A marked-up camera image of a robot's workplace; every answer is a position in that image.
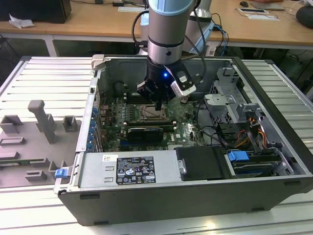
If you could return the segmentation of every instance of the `black box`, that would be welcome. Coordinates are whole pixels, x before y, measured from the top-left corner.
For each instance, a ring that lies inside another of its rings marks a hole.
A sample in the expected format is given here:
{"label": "black box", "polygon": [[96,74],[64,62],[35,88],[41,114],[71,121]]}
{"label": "black box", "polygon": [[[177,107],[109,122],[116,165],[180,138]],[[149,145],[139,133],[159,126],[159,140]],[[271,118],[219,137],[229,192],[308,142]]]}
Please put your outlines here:
{"label": "black box", "polygon": [[71,12],[70,0],[0,0],[0,21],[11,16],[34,22],[63,24]]}

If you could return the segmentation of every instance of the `connector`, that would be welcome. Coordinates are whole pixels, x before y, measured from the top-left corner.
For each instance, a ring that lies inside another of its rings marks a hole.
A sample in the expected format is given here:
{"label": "connector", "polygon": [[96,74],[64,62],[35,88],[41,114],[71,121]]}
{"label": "connector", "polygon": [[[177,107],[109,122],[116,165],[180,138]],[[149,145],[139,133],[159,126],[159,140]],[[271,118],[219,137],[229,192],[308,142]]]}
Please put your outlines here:
{"label": "connector", "polygon": [[112,2],[113,6],[124,6],[124,3],[122,1],[114,1]]}

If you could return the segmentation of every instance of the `desk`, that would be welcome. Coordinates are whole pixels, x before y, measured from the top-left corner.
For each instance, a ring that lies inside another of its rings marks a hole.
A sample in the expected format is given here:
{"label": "desk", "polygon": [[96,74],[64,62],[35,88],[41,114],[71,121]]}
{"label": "desk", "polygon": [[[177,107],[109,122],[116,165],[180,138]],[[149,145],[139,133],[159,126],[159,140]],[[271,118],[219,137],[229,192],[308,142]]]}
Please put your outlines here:
{"label": "desk", "polygon": [[[211,12],[219,13],[223,28],[229,34],[229,46],[286,49],[313,49],[313,30],[302,26],[287,12],[275,11],[279,21],[250,20],[235,9],[240,0],[212,0]],[[281,3],[291,7],[293,1]],[[132,42],[131,27],[134,12],[118,12],[117,7],[71,2],[72,13],[65,24],[38,23],[35,27],[18,29],[8,22],[0,22],[0,33],[7,38],[42,39],[50,56],[57,56],[54,40]],[[136,27],[140,37],[139,24]],[[219,32],[212,32],[210,42],[221,40]]]}

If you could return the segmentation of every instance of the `power supply label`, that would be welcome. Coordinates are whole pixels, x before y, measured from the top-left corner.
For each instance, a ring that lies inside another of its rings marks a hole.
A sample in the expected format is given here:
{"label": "power supply label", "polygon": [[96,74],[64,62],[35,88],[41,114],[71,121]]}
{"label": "power supply label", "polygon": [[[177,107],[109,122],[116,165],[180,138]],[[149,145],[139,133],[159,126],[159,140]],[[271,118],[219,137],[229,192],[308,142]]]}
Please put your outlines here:
{"label": "power supply label", "polygon": [[150,184],[156,182],[153,157],[118,158],[116,183],[118,185]]}

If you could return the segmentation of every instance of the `black plastic cover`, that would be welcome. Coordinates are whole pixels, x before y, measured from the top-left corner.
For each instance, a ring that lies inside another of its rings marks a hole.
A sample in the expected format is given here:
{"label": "black plastic cover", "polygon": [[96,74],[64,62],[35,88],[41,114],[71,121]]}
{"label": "black plastic cover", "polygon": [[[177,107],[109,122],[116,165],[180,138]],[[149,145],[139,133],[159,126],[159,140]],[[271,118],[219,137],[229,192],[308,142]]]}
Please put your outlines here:
{"label": "black plastic cover", "polygon": [[183,181],[230,179],[230,174],[221,148],[194,146],[176,148],[178,160],[184,161],[186,174]]}

